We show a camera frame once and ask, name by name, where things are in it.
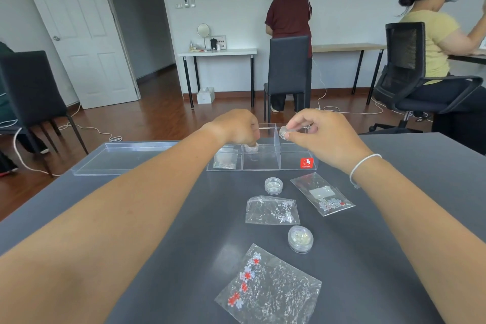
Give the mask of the person's left hand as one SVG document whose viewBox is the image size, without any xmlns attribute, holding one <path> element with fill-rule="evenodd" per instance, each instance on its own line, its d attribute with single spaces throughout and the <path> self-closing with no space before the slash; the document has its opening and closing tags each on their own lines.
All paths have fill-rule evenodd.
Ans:
<svg viewBox="0 0 486 324">
<path fill-rule="evenodd" d="M 210 133 L 217 143 L 221 145 L 243 145 L 243 126 L 247 115 L 253 114 L 249 110 L 233 109 L 204 124 L 202 131 Z"/>
</svg>

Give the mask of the person's left forearm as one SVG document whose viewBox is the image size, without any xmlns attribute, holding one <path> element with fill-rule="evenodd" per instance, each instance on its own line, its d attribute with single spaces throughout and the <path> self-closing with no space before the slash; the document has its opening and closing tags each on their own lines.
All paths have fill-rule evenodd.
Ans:
<svg viewBox="0 0 486 324">
<path fill-rule="evenodd" d="M 227 141 L 204 125 L 0 256 L 0 324 L 103 324 Z"/>
</svg>

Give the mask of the small clear sequin bag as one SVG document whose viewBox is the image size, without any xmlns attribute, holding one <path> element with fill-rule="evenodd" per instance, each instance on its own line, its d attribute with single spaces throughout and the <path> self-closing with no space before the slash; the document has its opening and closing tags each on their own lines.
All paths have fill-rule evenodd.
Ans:
<svg viewBox="0 0 486 324">
<path fill-rule="evenodd" d="M 213 169 L 235 170 L 239 157 L 239 150 L 234 147 L 222 147 L 213 158 Z"/>
</svg>

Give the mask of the white box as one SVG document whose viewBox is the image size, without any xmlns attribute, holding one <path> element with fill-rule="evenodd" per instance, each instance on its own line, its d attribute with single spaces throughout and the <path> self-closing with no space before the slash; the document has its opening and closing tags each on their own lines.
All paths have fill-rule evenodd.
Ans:
<svg viewBox="0 0 486 324">
<path fill-rule="evenodd" d="M 215 100 L 214 87 L 202 87 L 197 93 L 197 103 L 199 105 L 210 105 Z"/>
</svg>

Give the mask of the clear bag with white label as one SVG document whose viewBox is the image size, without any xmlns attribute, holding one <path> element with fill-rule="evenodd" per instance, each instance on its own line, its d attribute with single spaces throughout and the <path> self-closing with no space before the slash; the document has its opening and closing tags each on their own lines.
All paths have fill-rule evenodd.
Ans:
<svg viewBox="0 0 486 324">
<path fill-rule="evenodd" d="M 316 172 L 292 179 L 291 182 L 323 217 L 355 207 L 354 203 Z"/>
</svg>

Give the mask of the black dining chair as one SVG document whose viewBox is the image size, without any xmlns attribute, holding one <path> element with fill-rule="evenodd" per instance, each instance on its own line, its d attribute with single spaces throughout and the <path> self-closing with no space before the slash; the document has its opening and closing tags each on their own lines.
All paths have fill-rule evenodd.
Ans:
<svg viewBox="0 0 486 324">
<path fill-rule="evenodd" d="M 55 151 L 58 151 L 51 137 L 45 131 L 44 123 L 53 124 L 54 119 L 65 117 L 86 154 L 87 147 L 76 128 L 68 107 L 58 90 L 45 51 L 16 52 L 0 55 L 0 82 L 5 88 L 17 123 L 12 129 L 0 130 L 0 134 L 14 132 L 27 137 L 33 153 L 40 156 L 44 168 L 53 176 L 48 164 L 40 153 L 32 132 L 38 126 Z"/>
<path fill-rule="evenodd" d="M 264 83 L 264 119 L 270 122 L 275 97 L 295 95 L 296 112 L 311 104 L 312 59 L 309 36 L 270 39 L 268 81 Z"/>
</svg>

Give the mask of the clear bag of white sequins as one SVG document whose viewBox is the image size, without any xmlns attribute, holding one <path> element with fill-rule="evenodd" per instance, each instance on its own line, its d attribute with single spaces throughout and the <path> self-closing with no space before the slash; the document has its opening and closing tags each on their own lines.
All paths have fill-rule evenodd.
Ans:
<svg viewBox="0 0 486 324">
<path fill-rule="evenodd" d="M 296 200 L 256 196 L 247 201 L 246 223 L 259 225 L 299 225 Z"/>
</svg>

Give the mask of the white table with black legs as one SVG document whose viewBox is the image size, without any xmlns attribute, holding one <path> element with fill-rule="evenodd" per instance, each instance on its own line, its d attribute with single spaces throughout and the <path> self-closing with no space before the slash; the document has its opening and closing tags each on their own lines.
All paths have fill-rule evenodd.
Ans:
<svg viewBox="0 0 486 324">
<path fill-rule="evenodd" d="M 190 101 L 191 110 L 195 109 L 194 101 L 193 101 L 193 94 L 191 90 L 191 80 L 189 75 L 189 69 L 187 60 L 189 57 L 193 58 L 195 74 L 196 74 L 196 83 L 198 90 L 201 88 L 200 81 L 199 81 L 199 73 L 198 73 L 198 65 L 197 65 L 197 58 L 198 57 L 226 57 L 226 56 L 248 56 L 250 59 L 250 102 L 251 107 L 254 108 L 255 97 L 256 97 L 256 90 L 255 90 L 255 56 L 258 54 L 258 50 L 256 48 L 249 48 L 249 49 L 226 49 L 226 50 L 211 50 L 211 51 L 200 51 L 200 50 L 192 50 L 192 51 L 185 51 L 182 53 L 178 53 L 177 56 L 183 59 L 184 71 L 185 71 L 185 78 L 186 78 L 186 86 L 187 86 L 187 97 Z"/>
</svg>

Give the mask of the large clear round jar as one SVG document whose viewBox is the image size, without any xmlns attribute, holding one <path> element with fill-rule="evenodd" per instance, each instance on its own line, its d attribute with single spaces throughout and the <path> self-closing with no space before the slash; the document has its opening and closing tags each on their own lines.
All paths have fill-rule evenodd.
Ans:
<svg viewBox="0 0 486 324">
<path fill-rule="evenodd" d="M 294 252 L 301 254 L 308 253 L 313 247 L 313 241 L 313 234 L 306 227 L 294 225 L 289 229 L 288 243 Z"/>
</svg>

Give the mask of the wooden table with black legs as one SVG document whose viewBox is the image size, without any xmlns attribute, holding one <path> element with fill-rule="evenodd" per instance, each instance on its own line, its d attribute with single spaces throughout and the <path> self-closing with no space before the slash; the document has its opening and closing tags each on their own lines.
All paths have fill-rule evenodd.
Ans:
<svg viewBox="0 0 486 324">
<path fill-rule="evenodd" d="M 357 43 L 357 44 L 330 44 L 330 45 L 313 45 L 313 53 L 337 53 L 337 52 L 360 52 L 358 59 L 358 65 L 356 68 L 356 74 L 353 82 L 353 87 L 351 88 L 351 95 L 355 95 L 357 91 L 357 83 L 359 75 L 361 72 L 362 59 L 364 57 L 365 51 L 379 51 L 373 78 L 368 90 L 368 98 L 371 98 L 373 89 L 375 87 L 376 80 L 378 78 L 378 71 L 380 69 L 380 64 L 382 61 L 383 54 L 387 49 L 386 45 L 372 44 L 372 43 Z"/>
</svg>

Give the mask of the round vanity mirror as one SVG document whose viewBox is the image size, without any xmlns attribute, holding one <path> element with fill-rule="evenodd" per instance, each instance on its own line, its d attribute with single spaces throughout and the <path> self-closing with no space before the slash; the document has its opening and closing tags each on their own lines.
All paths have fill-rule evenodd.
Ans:
<svg viewBox="0 0 486 324">
<path fill-rule="evenodd" d="M 198 35 L 203 39 L 204 51 L 208 50 L 207 40 L 210 39 L 210 27 L 207 24 L 200 24 L 197 28 Z"/>
</svg>

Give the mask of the black mesh office chair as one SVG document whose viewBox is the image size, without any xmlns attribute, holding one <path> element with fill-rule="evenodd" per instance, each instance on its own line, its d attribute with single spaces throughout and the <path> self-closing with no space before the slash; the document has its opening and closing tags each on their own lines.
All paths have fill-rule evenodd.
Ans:
<svg viewBox="0 0 486 324">
<path fill-rule="evenodd" d="M 426 77 L 426 33 L 423 22 L 386 25 L 387 64 L 377 84 L 373 98 L 391 111 L 402 111 L 404 117 L 397 126 L 376 123 L 366 135 L 422 133 L 407 128 L 411 114 L 446 114 L 460 110 L 463 102 L 483 84 L 479 76 Z M 409 95 L 426 82 L 464 80 L 467 87 L 450 104 L 410 99 Z"/>
</svg>

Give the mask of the clear plastic box lid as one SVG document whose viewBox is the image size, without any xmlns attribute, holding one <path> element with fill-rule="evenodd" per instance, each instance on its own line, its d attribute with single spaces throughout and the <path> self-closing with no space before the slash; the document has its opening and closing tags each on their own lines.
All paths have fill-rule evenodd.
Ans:
<svg viewBox="0 0 486 324">
<path fill-rule="evenodd" d="M 119 176 L 176 145 L 178 141 L 126 141 L 100 145 L 71 168 L 75 176 Z"/>
</svg>

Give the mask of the large bag red white flowers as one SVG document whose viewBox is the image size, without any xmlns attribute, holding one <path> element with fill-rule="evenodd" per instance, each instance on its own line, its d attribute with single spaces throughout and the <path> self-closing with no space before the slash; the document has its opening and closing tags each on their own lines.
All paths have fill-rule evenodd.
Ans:
<svg viewBox="0 0 486 324">
<path fill-rule="evenodd" d="M 253 243 L 215 302 L 239 324 L 308 324 L 322 282 Z"/>
</svg>

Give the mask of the dark desk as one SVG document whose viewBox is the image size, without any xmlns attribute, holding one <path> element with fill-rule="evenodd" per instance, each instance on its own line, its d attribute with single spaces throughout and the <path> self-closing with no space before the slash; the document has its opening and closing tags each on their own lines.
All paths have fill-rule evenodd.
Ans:
<svg viewBox="0 0 486 324">
<path fill-rule="evenodd" d="M 449 55 L 448 59 L 456 62 L 486 65 L 486 48 L 480 48 L 470 55 Z"/>
</svg>

